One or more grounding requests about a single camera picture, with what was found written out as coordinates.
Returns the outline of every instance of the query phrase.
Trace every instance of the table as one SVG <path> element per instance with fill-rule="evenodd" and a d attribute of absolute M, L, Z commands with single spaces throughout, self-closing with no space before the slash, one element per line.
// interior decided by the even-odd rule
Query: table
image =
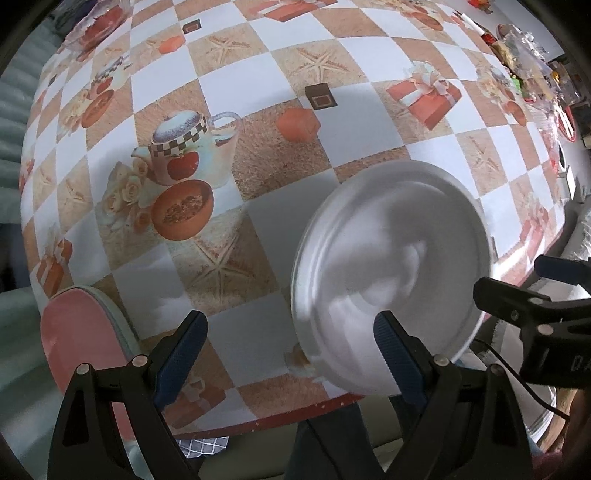
<path fill-rule="evenodd" d="M 88 55 L 45 66 L 24 140 L 22 231 L 40 310 L 107 294 L 149 352 L 191 309 L 209 338 L 178 437 L 265 429 L 358 397 L 322 378 L 290 314 L 296 247 L 339 184 L 438 165 L 479 199 L 497 278 L 564 223 L 551 145 L 505 70 L 428 0 L 141 0 Z"/>

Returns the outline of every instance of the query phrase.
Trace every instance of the screw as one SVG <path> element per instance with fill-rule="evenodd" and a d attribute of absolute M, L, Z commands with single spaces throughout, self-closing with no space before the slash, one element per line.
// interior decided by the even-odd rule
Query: screw
<path fill-rule="evenodd" d="M 491 372 L 493 375 L 496 375 L 497 377 L 505 375 L 505 369 L 498 364 L 491 365 Z"/>
<path fill-rule="evenodd" d="M 449 365 L 449 358 L 444 355 L 435 355 L 433 361 L 435 362 L 435 365 L 439 365 L 440 367 L 446 367 Z"/>
<path fill-rule="evenodd" d="M 148 357 L 145 355 L 135 356 L 134 359 L 131 361 L 131 364 L 134 367 L 143 367 L 147 363 L 148 363 Z"/>
<path fill-rule="evenodd" d="M 87 374 L 89 371 L 90 371 L 90 365 L 89 364 L 80 364 L 80 365 L 78 365 L 78 368 L 76 368 L 76 373 L 78 375 Z"/>
<path fill-rule="evenodd" d="M 552 328 L 552 325 L 542 323 L 541 325 L 538 325 L 538 332 L 540 332 L 542 335 L 552 335 L 554 333 L 554 329 Z"/>

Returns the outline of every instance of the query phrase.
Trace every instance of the cable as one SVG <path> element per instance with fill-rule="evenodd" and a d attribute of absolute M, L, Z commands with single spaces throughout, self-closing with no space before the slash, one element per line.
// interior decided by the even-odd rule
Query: cable
<path fill-rule="evenodd" d="M 318 444 L 320 445 L 320 450 L 322 450 L 322 453 L 324 453 L 326 455 L 326 457 L 328 458 L 329 462 L 332 464 L 333 468 L 335 469 L 335 473 L 336 473 L 337 479 L 338 480 L 345 480 L 345 477 L 340 472 L 339 467 L 336 465 L 335 460 L 330 456 L 328 450 L 324 446 L 324 443 L 322 443 L 322 440 L 320 440 L 320 435 L 318 435 L 318 433 L 316 432 L 316 429 L 313 427 L 312 422 L 310 420 L 306 420 L 306 423 L 308 424 L 308 427 L 310 428 L 310 431 L 312 432 L 312 435 L 314 435 L 314 437 L 318 441 Z"/>
<path fill-rule="evenodd" d="M 510 366 L 507 361 L 501 357 L 501 354 L 499 354 L 493 347 L 491 347 L 488 343 L 478 339 L 478 338 L 474 338 L 475 342 L 480 343 L 481 345 L 484 345 L 486 348 L 488 348 L 494 355 L 495 357 L 497 357 L 499 359 L 499 361 L 504 365 L 504 367 L 511 372 L 511 374 L 517 379 L 517 381 L 523 386 L 523 388 L 525 388 L 526 392 L 529 393 L 531 395 L 531 398 L 533 398 L 537 403 L 539 403 L 540 405 L 542 405 L 546 410 L 551 411 L 553 414 L 558 415 L 561 419 L 563 419 L 566 423 L 570 422 L 570 417 L 564 413 L 563 411 L 560 411 L 557 408 L 554 408 L 552 405 L 547 404 L 544 400 L 542 400 L 538 394 L 536 392 L 534 392 L 531 387 L 525 383 L 523 381 L 523 379 L 521 378 L 521 376 L 519 375 L 519 373 L 517 373 L 515 370 L 513 370 L 513 367 Z"/>

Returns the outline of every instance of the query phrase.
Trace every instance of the white bowl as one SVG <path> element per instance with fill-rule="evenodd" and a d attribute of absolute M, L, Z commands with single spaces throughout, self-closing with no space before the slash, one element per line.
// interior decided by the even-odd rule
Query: white bowl
<path fill-rule="evenodd" d="M 491 274 L 480 207 L 446 171 L 395 160 L 361 171 L 322 204 L 300 242 L 291 309 L 320 375 L 353 393 L 400 393 L 374 340 L 391 310 L 432 354 L 456 360 L 483 313 L 472 300 Z"/>

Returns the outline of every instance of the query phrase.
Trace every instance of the pink plate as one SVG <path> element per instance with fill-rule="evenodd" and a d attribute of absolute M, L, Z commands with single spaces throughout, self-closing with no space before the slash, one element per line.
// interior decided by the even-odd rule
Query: pink plate
<path fill-rule="evenodd" d="M 62 392 L 82 363 L 99 370 L 128 362 L 107 312 L 81 288 L 63 291 L 47 304 L 41 315 L 41 343 L 51 374 Z M 125 406 L 114 403 L 113 410 L 121 436 L 133 439 Z"/>

